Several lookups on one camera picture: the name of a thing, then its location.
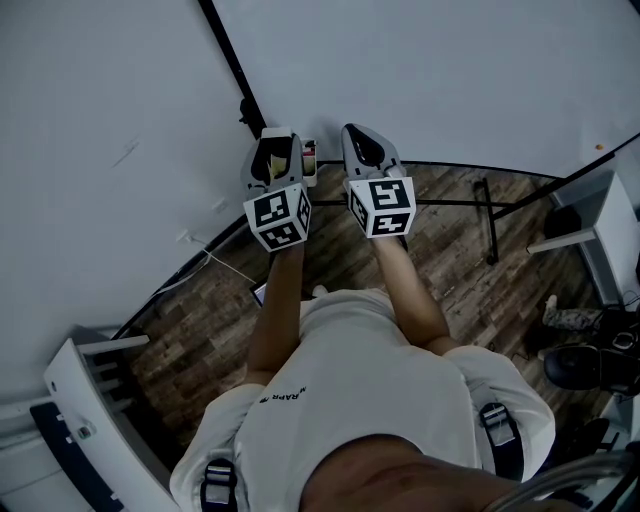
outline black and white pattern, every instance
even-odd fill
[[[305,233],[309,229],[309,214],[311,213],[311,205],[309,205],[309,201],[307,201],[304,192],[300,192],[300,201],[298,202],[298,220],[302,227],[304,228]]]
[[[411,206],[402,180],[373,181],[369,182],[369,188],[375,210],[409,208]]]
[[[356,216],[356,220],[358,221],[358,224],[360,224],[360,227],[366,232],[369,214],[353,191],[351,192],[351,211]]]
[[[302,240],[293,222],[260,231],[260,236],[271,250]]]
[[[284,190],[254,201],[256,227],[265,226],[289,216],[287,193]]]
[[[402,233],[409,222],[410,213],[396,213],[393,215],[380,215],[373,219],[372,235],[391,235]]]

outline camouflage pants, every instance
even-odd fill
[[[555,329],[570,331],[586,331],[597,329],[602,311],[598,309],[557,309],[558,298],[552,295],[547,300],[547,307],[542,323]]]

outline white t-shirt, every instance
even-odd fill
[[[469,387],[484,382],[518,423],[524,479],[555,437],[553,414],[504,356],[461,347],[444,357],[413,347],[385,294],[339,291],[303,304],[301,344],[268,386],[246,384],[213,401],[171,476],[186,511],[201,510],[213,458],[233,457],[240,509],[297,511],[316,466],[336,448],[373,434],[414,444],[460,466],[481,460]]]

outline white curved backdrop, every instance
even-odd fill
[[[628,0],[213,1],[267,123],[321,159],[356,122],[405,160],[567,176],[640,131]]]

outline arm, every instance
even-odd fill
[[[304,244],[280,251],[269,272],[264,305],[249,337],[244,383],[267,385],[300,343]]]
[[[438,303],[426,289],[411,258],[395,237],[372,240],[398,327],[409,343],[442,356],[458,344]]]

